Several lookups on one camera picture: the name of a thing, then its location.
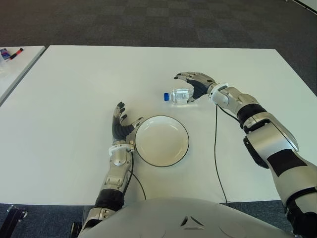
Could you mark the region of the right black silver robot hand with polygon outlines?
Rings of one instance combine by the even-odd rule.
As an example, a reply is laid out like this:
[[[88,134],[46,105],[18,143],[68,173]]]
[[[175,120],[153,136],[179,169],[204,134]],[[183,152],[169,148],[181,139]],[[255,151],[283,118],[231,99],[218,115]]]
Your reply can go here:
[[[181,72],[174,76],[174,79],[183,80],[193,86],[193,95],[187,100],[187,103],[207,95],[211,91],[211,86],[216,84],[213,78],[201,72]]]

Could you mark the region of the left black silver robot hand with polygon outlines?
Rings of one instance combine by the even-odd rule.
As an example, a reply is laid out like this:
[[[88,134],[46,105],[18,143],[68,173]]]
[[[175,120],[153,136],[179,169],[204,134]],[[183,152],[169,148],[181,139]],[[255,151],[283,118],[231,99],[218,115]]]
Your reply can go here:
[[[123,125],[122,122],[127,118],[127,114],[122,115],[125,111],[125,104],[119,102],[113,112],[112,117],[112,137],[113,142],[125,141],[126,137],[130,135],[140,124],[143,117],[138,118],[128,125]]]

